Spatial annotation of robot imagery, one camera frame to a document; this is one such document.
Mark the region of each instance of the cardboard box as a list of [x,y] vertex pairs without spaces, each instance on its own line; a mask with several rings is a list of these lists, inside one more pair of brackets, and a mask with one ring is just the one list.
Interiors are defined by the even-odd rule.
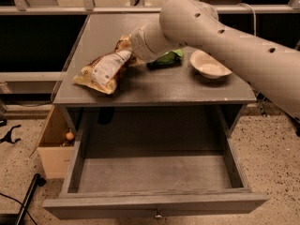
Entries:
[[52,107],[38,141],[40,155],[47,178],[65,178],[73,146],[62,146],[66,141],[68,123],[58,107]]

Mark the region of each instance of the desk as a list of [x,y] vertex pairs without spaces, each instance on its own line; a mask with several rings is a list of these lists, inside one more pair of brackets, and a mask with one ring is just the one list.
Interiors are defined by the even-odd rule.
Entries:
[[[58,218],[248,213],[267,200],[252,193],[231,139],[253,92],[234,74],[204,78],[189,63],[194,49],[173,66],[127,68],[111,96],[72,83],[122,35],[157,18],[104,13],[87,21],[54,94],[71,125],[84,108],[61,194],[44,203]],[[114,108],[106,125],[98,122],[100,107]]]

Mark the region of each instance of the white robotic arm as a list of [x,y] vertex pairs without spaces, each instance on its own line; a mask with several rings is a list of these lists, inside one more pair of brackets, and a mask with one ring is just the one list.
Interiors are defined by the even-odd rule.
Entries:
[[185,46],[203,50],[300,121],[300,52],[222,24],[210,5],[171,0],[131,42],[145,62]]

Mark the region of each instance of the open drawer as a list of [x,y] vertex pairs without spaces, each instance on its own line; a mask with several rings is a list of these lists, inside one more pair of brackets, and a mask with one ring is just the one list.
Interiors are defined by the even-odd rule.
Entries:
[[252,193],[219,106],[85,109],[63,189],[44,208],[61,219],[249,213]]

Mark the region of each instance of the speckled floor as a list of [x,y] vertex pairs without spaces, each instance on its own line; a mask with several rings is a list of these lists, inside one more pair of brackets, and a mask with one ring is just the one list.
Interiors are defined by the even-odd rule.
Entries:
[[[266,193],[269,201],[247,215],[119,218],[92,220],[58,220],[42,208],[43,201],[58,196],[63,180],[47,180],[38,187],[29,211],[37,224],[299,224],[300,223],[300,138],[290,119],[274,105],[265,107],[268,116],[262,117],[255,105],[243,112],[232,137],[247,179],[254,192]],[[8,119],[0,127],[3,136],[12,126],[18,128],[16,144],[0,144],[0,191],[20,201],[23,200],[35,173],[44,175],[38,152],[31,157],[37,145],[44,119]],[[17,213],[19,205],[0,197],[0,213]],[[33,224],[26,217],[25,224]]]

